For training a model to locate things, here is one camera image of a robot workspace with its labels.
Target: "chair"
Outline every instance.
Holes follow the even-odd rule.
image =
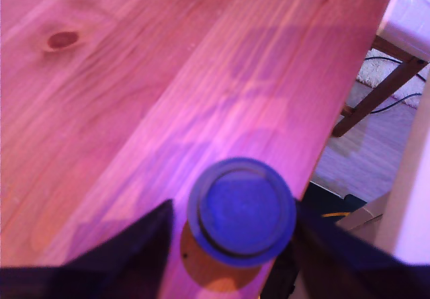
[[[430,0],[390,0],[372,44],[402,63],[354,108],[346,105],[333,129],[340,137],[388,99],[430,61]]]

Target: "black cable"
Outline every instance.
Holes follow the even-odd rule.
[[[408,99],[412,96],[420,96],[420,95],[422,95],[422,94],[421,93],[410,94],[408,96],[403,97],[402,99],[399,99],[398,101],[395,101],[393,104],[390,104],[389,106],[386,106],[386,107],[379,109],[379,110],[372,111],[372,112],[370,112],[370,114],[377,114],[379,112],[383,112],[383,111],[388,110],[388,109],[392,108],[393,106],[396,106],[397,104],[403,102],[405,99]]]
[[[366,57],[364,60],[371,60],[371,59],[384,59],[384,60],[389,60],[390,62],[396,62],[397,64],[402,63],[399,60],[389,58],[389,57],[383,57],[383,56]],[[426,79],[424,77],[422,77],[420,74],[415,74],[415,76],[417,76],[420,80],[422,80],[425,83]]]
[[[397,64],[401,64],[402,63],[399,60],[396,60],[396,59],[393,59],[393,58],[389,58],[389,57],[384,57],[384,56],[366,57],[364,60],[371,60],[371,59],[384,59],[384,60],[389,60],[390,62],[396,62]],[[420,74],[416,74],[415,76],[417,76],[420,80],[422,80],[425,83],[426,79],[424,77],[422,77]],[[421,95],[422,95],[421,93],[410,94],[408,96],[403,97],[402,99],[399,99],[398,101],[395,101],[393,104],[390,104],[390,105],[388,105],[388,106],[386,106],[386,107],[384,107],[382,109],[372,111],[372,112],[370,112],[370,114],[377,114],[377,113],[386,111],[386,110],[392,108],[393,106],[396,106],[397,104],[402,103],[404,100],[406,100],[406,99],[408,99],[408,98],[410,98],[412,96],[421,96]]]

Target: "cord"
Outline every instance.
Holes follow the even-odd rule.
[[[328,213],[323,214],[321,217],[333,217],[333,216],[348,216],[351,212],[338,212],[338,213]]]
[[[410,98],[410,97],[412,97],[412,96],[421,96],[421,95],[422,95],[421,93],[413,93],[413,94],[409,94],[408,96],[405,96],[405,97],[403,97],[402,99],[399,99],[398,101],[395,101],[393,104],[390,104],[389,106],[386,106],[386,107],[384,107],[384,108],[382,108],[382,109],[379,109],[379,110],[375,110],[375,111],[370,112],[370,114],[377,114],[377,113],[380,113],[380,112],[386,111],[386,110],[388,110],[388,109],[392,108],[393,106],[396,106],[397,104],[402,103],[405,99],[408,99],[408,98]]]
[[[390,57],[384,57],[384,56],[372,56],[372,57],[366,57],[364,60],[366,61],[366,60],[371,60],[371,59],[384,59],[384,60],[389,60],[390,62],[396,62],[397,64],[401,64],[401,63],[402,63],[402,62],[400,62],[399,60],[396,60],[396,59],[393,59],[393,58],[390,58]],[[426,81],[426,79],[425,79],[423,76],[421,76],[420,74],[415,74],[415,76],[417,76],[417,77],[418,77],[420,80],[422,80],[423,82],[425,82],[425,81]],[[382,109],[379,109],[379,110],[375,110],[375,111],[370,112],[370,114],[377,114],[377,113],[380,113],[380,112],[386,111],[386,110],[388,110],[388,109],[392,108],[393,106],[396,106],[397,104],[402,103],[404,100],[406,100],[406,99],[408,99],[408,98],[410,98],[410,97],[412,97],[412,96],[421,96],[421,95],[422,95],[421,93],[413,93],[413,94],[409,94],[408,96],[405,96],[405,97],[403,97],[402,99],[399,99],[398,101],[395,101],[393,104],[390,104],[390,105],[388,105],[388,106],[386,106],[386,107],[384,107],[384,108],[382,108]]]
[[[384,56],[372,56],[372,57],[366,57],[364,60],[371,60],[371,59],[384,59],[384,60],[389,60],[390,62],[396,62],[397,64],[401,64],[402,62],[400,62],[399,60],[390,58],[390,57],[384,57]],[[416,77],[418,77],[420,80],[422,80],[424,83],[426,81],[426,79],[421,76],[420,74],[415,74]]]

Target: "white rug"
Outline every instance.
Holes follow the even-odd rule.
[[[366,57],[371,56],[385,56],[390,57],[379,50],[372,49],[369,50]],[[376,87],[379,83],[381,83],[396,67],[398,66],[395,62],[390,62],[389,60],[382,59],[372,59],[365,60],[363,65],[361,66],[360,72],[358,73],[357,80],[363,84],[366,84],[370,87]],[[427,65],[423,70],[421,70],[420,75],[422,75],[425,79],[429,76],[430,64]],[[418,77],[414,76],[408,83],[403,85],[399,90],[397,90],[393,97],[396,99],[401,99],[412,93],[422,93],[424,90],[424,82],[420,80]],[[404,102],[410,106],[416,108],[418,106],[420,97],[414,96],[410,97]]]

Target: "white cushion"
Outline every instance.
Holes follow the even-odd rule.
[[[430,0],[390,0],[378,35],[430,61]]]

